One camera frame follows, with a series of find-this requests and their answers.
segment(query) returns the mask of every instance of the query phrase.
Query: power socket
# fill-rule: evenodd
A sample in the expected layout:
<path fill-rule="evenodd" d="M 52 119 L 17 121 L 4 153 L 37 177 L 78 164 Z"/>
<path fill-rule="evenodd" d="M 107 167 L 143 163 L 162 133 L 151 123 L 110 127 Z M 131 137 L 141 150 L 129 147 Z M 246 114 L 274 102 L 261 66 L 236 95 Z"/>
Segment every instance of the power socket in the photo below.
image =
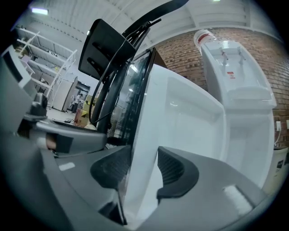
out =
<path fill-rule="evenodd" d="M 281 122 L 280 121 L 276 121 L 276 130 L 281 131 Z"/>

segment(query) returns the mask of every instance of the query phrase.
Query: person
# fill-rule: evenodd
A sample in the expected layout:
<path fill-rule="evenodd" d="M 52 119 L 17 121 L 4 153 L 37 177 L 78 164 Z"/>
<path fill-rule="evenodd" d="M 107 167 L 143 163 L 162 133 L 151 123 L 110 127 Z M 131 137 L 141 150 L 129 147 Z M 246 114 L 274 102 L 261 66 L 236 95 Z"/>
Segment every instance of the person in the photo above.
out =
<path fill-rule="evenodd" d="M 83 94 L 79 94 L 79 95 L 76 96 L 76 98 L 75 98 L 75 100 L 74 100 L 74 102 L 73 102 L 73 106 L 72 106 L 72 113 L 75 113 L 75 112 L 76 112 L 77 107 L 78 107 L 78 104 L 79 104 L 79 99 L 80 99 L 80 97 L 82 97 L 82 96 L 83 96 Z"/>

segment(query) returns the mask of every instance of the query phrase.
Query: white water dispenser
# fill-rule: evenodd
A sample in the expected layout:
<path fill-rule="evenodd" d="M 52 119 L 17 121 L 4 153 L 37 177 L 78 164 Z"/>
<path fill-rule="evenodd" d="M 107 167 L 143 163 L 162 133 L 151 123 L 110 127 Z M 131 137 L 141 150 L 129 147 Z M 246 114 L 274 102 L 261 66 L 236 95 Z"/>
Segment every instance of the white water dispenser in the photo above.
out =
<path fill-rule="evenodd" d="M 262 69 L 238 42 L 195 33 L 209 93 L 221 102 L 227 121 L 224 162 L 263 186 L 272 160 L 275 97 Z"/>

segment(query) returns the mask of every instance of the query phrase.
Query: glass panel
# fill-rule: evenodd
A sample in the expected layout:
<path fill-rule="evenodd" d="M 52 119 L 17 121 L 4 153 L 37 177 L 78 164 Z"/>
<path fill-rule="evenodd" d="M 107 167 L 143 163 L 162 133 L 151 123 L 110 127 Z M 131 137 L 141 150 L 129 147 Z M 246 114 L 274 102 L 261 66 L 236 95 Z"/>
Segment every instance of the glass panel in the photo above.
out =
<path fill-rule="evenodd" d="M 140 93 L 149 57 L 150 52 L 145 53 L 130 64 L 117 105 L 111 116 L 112 127 L 108 131 L 108 137 L 117 138 L 121 144 L 127 144 L 130 135 L 130 125 L 135 120 L 138 120 L 134 116 L 134 105 Z"/>

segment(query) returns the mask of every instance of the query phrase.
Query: floor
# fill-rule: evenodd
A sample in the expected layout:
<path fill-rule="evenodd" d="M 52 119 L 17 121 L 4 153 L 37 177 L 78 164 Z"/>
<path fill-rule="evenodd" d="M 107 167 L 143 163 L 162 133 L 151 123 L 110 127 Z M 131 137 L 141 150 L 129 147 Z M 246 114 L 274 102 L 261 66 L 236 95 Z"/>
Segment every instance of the floor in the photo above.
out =
<path fill-rule="evenodd" d="M 75 113 L 71 113 L 70 111 L 62 112 L 52 108 L 47 110 L 47 116 L 49 119 L 65 121 L 66 119 L 74 120 Z"/>

